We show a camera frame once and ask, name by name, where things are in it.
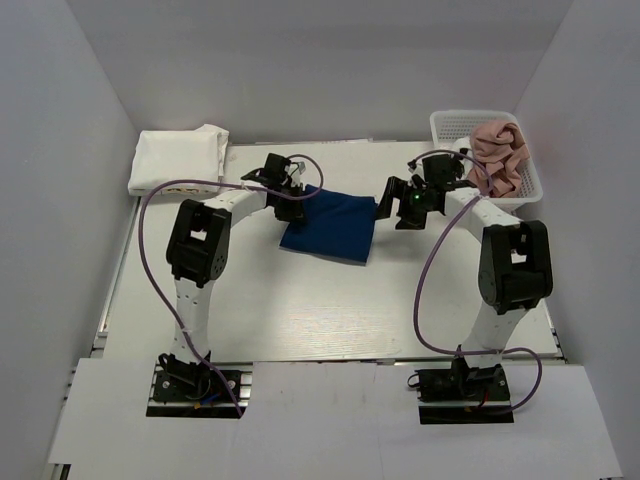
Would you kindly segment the blue t shirt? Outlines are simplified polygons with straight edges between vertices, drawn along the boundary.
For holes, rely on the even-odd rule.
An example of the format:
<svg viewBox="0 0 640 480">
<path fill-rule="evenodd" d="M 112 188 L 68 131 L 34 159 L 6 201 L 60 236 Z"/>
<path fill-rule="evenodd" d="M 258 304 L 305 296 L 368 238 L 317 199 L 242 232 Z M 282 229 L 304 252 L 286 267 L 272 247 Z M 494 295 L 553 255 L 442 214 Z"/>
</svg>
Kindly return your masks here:
<svg viewBox="0 0 640 480">
<path fill-rule="evenodd" d="M 365 265 L 371 251 L 377 204 L 371 196 L 353 196 L 308 185 L 302 202 L 304 224 L 291 223 L 280 247 L 297 253 Z"/>
</svg>

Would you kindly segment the pink t shirt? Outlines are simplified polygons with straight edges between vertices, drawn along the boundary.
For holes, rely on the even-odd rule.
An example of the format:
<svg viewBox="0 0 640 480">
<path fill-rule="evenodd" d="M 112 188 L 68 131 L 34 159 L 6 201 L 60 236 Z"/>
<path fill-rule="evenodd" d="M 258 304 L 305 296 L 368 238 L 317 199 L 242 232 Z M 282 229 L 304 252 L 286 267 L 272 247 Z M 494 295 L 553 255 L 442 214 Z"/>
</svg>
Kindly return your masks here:
<svg viewBox="0 0 640 480">
<path fill-rule="evenodd" d="M 519 126 L 512 121 L 492 120 L 472 130 L 473 157 L 486 171 L 473 165 L 467 178 L 492 198 L 515 198 L 522 186 L 517 168 L 530 159 Z"/>
</svg>

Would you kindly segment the white t shirt stack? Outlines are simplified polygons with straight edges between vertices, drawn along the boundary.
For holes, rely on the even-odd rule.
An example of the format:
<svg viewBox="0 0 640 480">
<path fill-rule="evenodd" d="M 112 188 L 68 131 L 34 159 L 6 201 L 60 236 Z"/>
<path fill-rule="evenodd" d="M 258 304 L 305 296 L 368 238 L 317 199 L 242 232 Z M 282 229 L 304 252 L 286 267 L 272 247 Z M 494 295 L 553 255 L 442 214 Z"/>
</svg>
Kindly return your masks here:
<svg viewBox="0 0 640 480">
<path fill-rule="evenodd" d="M 223 180 L 229 132 L 204 124 L 195 130 L 143 130 L 127 185 L 131 196 L 146 196 L 178 179 Z"/>
</svg>

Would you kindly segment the white black printed t shirt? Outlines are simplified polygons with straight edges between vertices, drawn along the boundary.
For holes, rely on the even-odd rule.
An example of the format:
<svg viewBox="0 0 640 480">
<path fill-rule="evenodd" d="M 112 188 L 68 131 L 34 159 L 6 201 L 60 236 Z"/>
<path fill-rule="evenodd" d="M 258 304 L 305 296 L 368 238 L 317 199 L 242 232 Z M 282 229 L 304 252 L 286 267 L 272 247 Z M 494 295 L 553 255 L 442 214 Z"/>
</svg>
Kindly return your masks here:
<svg viewBox="0 0 640 480">
<path fill-rule="evenodd" d="M 460 152 L 465 155 L 472 154 L 472 148 L 469 137 L 463 137 L 455 140 L 449 147 L 451 151 Z"/>
</svg>

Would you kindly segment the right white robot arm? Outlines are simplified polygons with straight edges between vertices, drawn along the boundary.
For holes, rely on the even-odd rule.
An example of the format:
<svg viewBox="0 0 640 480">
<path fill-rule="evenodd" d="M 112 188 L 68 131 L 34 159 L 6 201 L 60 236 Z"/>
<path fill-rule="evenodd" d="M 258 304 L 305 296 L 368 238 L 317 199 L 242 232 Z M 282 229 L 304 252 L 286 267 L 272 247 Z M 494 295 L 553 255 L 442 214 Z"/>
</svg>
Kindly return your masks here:
<svg viewBox="0 0 640 480">
<path fill-rule="evenodd" d="M 437 149 L 408 164 L 407 180 L 388 178 L 377 219 L 398 217 L 398 230 L 422 230 L 438 212 L 480 244 L 478 288 L 482 304 L 467 338 L 451 351 L 451 384 L 472 399 L 496 376 L 502 354 L 521 319 L 553 289 L 548 231 L 540 221 L 522 221 L 493 203 L 486 187 L 464 179 L 466 154 Z"/>
</svg>

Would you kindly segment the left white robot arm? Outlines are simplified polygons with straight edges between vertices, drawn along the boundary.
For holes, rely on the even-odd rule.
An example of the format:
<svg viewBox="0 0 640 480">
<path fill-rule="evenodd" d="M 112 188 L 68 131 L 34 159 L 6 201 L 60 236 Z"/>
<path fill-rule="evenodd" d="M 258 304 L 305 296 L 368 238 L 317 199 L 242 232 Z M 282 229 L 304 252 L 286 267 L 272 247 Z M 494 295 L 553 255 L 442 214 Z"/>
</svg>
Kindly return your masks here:
<svg viewBox="0 0 640 480">
<path fill-rule="evenodd" d="M 208 320 L 215 282 L 228 262 L 231 229 L 250 215 L 271 207 L 279 221 L 306 221 L 300 198 L 305 162 L 277 154 L 206 204 L 181 203 L 169 239 L 166 259 L 176 289 L 179 318 L 170 352 L 161 357 L 165 372 L 177 379 L 188 398 L 199 399 L 211 387 L 205 362 L 210 359 Z"/>
</svg>

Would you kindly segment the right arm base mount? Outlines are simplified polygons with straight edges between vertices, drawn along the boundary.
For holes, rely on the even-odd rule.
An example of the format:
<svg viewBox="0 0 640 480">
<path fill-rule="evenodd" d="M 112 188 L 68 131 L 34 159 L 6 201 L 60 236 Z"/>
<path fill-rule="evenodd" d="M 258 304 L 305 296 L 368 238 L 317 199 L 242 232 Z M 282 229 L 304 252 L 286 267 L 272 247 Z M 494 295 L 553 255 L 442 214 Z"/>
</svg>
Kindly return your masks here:
<svg viewBox="0 0 640 480">
<path fill-rule="evenodd" d="M 416 370 L 407 379 L 417 393 L 421 425 L 512 424 L 514 414 L 505 371 L 468 369 L 454 361 L 448 369 Z"/>
</svg>

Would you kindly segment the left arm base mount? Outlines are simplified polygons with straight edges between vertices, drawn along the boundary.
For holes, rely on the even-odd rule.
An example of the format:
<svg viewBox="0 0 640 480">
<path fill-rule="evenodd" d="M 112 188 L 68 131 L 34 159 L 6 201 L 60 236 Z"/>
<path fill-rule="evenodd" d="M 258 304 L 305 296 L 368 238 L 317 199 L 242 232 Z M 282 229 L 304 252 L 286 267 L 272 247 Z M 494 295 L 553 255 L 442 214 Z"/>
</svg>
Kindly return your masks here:
<svg viewBox="0 0 640 480">
<path fill-rule="evenodd" d="M 211 374 L 205 378 L 202 386 L 194 387 L 174 379 L 159 364 L 155 365 L 146 416 L 174 419 L 240 418 L 227 388 L 217 375 Z"/>
</svg>

